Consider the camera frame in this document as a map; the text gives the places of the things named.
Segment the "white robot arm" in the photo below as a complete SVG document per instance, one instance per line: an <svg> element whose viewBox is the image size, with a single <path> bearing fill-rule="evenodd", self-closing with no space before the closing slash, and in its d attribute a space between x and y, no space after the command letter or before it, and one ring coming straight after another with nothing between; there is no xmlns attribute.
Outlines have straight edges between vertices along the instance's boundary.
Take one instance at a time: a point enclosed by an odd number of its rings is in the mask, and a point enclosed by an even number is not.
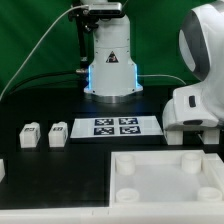
<svg viewBox="0 0 224 224"><path fill-rule="evenodd" d="M122 5L81 0L94 18L94 60L85 92L105 102L142 90L130 57L130 23ZM191 9L179 31L179 49L199 82L173 92L163 112L166 130L224 126L224 0Z"/></svg>

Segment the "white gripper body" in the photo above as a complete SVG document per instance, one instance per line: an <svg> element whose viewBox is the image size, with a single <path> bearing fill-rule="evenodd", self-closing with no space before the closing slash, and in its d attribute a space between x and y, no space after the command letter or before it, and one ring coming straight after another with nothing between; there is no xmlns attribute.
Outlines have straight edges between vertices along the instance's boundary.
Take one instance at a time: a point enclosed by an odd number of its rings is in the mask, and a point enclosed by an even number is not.
<svg viewBox="0 0 224 224"><path fill-rule="evenodd" d="M224 90L203 83L177 88L164 108L162 120L166 131L224 126Z"/></svg>

